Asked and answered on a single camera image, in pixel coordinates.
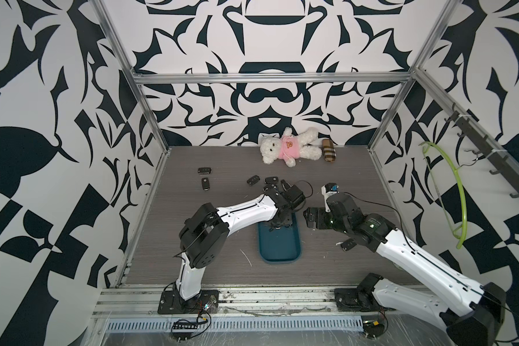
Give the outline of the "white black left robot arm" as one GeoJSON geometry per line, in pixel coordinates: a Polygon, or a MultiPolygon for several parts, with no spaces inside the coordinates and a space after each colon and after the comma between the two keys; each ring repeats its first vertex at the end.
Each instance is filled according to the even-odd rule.
{"type": "Polygon", "coordinates": [[[216,309],[220,293],[203,287],[206,269],[233,249],[231,237],[243,230],[257,231],[259,255],[266,263],[297,261],[302,253],[297,212],[305,202],[298,186],[283,183],[282,187],[268,184],[258,197],[234,206],[200,206],[179,233],[176,257],[182,261],[180,271],[176,281],[162,292],[158,314],[216,309]]]}

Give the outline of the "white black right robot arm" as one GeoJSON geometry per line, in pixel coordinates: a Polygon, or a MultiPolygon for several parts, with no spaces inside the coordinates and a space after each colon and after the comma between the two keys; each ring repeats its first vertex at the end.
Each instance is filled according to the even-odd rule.
{"type": "Polygon", "coordinates": [[[429,289],[400,286],[381,275],[368,274],[355,289],[355,306],[393,309],[446,332],[455,345],[495,345],[505,321],[506,293],[498,285],[482,285],[449,267],[416,245],[385,217],[364,214],[350,193],[334,183],[321,189],[324,206],[304,211],[311,229],[331,229],[348,237],[341,248],[363,246],[393,262],[429,289]]]}

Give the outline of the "black key fob edge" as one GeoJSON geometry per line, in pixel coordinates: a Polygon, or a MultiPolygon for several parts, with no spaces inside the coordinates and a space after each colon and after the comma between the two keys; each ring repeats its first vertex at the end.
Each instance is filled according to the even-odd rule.
{"type": "Polygon", "coordinates": [[[276,184],[278,184],[278,182],[279,182],[279,178],[276,176],[265,178],[266,184],[276,185],[276,184]]]}

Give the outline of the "black key fob near base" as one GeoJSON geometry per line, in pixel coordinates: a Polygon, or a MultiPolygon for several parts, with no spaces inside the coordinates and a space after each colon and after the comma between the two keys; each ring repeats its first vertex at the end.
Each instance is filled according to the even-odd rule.
{"type": "Polygon", "coordinates": [[[340,247],[343,251],[347,252],[353,249],[356,245],[357,243],[353,239],[348,239],[345,242],[342,242],[340,247]]]}

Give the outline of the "black key fob tilted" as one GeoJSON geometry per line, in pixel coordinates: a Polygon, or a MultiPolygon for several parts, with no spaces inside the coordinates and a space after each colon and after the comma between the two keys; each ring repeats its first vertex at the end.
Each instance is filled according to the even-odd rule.
{"type": "Polygon", "coordinates": [[[260,181],[260,177],[258,175],[254,175],[247,180],[247,184],[249,186],[253,186],[253,185],[256,185],[257,183],[259,183],[259,181],[260,181]]]}

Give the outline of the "teal plastic storage tray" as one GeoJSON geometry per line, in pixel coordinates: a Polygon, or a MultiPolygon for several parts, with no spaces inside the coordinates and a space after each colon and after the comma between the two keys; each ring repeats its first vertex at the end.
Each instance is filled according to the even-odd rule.
{"type": "Polygon", "coordinates": [[[297,261],[302,254],[301,237],[296,215],[293,213],[288,224],[279,229],[269,223],[258,224],[258,249],[264,262],[282,265],[297,261]]]}

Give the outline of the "black VW key fob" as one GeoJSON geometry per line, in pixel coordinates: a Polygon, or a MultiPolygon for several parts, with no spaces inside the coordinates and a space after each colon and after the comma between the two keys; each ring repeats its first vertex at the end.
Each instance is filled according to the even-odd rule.
{"type": "Polygon", "coordinates": [[[209,191],[210,190],[210,180],[209,178],[207,177],[204,177],[201,179],[201,185],[202,185],[202,189],[204,191],[209,191]]]}

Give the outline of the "black key fob buttons up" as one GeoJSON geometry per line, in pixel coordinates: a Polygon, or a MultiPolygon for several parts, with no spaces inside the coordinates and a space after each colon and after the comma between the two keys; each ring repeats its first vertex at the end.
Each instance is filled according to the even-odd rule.
{"type": "Polygon", "coordinates": [[[198,168],[198,174],[205,175],[212,173],[212,168],[210,167],[200,167],[198,168]]]}

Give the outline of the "white teddy bear pink shirt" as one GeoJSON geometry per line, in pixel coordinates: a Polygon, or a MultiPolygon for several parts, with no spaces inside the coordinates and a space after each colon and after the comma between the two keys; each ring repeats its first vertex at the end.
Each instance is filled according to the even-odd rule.
{"type": "Polygon", "coordinates": [[[319,138],[316,128],[294,135],[287,127],[281,137],[265,137],[260,144],[260,153],[264,164],[272,164],[277,160],[285,162],[287,167],[295,167],[297,159],[318,160],[322,150],[313,143],[319,138]]]}

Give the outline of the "brown plaid cylinder toy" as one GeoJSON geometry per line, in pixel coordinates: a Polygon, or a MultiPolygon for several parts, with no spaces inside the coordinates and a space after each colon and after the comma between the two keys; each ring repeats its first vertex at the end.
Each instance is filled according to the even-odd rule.
{"type": "Polygon", "coordinates": [[[324,161],[333,163],[337,156],[333,141],[329,138],[324,138],[321,144],[324,161]]]}

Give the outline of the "black wall hook rail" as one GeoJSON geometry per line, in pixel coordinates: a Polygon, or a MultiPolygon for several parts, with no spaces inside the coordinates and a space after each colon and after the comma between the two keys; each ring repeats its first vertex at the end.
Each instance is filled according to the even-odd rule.
{"type": "Polygon", "coordinates": [[[452,123],[459,129],[458,137],[466,138],[474,149],[468,149],[475,157],[487,160],[493,167],[491,175],[500,175],[513,188],[510,193],[512,199],[519,199],[519,162],[513,154],[501,146],[479,124],[474,116],[458,107],[455,102],[451,105],[451,114],[445,121],[452,123]]]}

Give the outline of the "aluminium frame post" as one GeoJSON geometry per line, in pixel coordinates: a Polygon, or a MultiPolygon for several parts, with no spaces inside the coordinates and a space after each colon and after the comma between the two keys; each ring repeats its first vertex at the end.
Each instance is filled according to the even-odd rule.
{"type": "Polygon", "coordinates": [[[121,66],[121,71],[123,72],[123,75],[125,76],[125,79],[128,82],[131,92],[133,93],[133,96],[136,98],[136,101],[142,108],[144,117],[151,127],[151,132],[153,133],[154,138],[159,142],[162,151],[168,154],[170,152],[170,146],[166,142],[166,139],[164,138],[163,133],[161,132],[160,126],[157,122],[157,118],[152,109],[150,108],[146,100],[145,94],[141,90],[141,86],[136,83],[136,76],[134,74],[133,67],[123,49],[121,39],[119,38],[119,35],[114,28],[114,23],[107,11],[105,2],[101,0],[92,0],[90,1],[90,3],[96,12],[99,25],[105,37],[111,44],[112,51],[119,65],[121,66]]]}

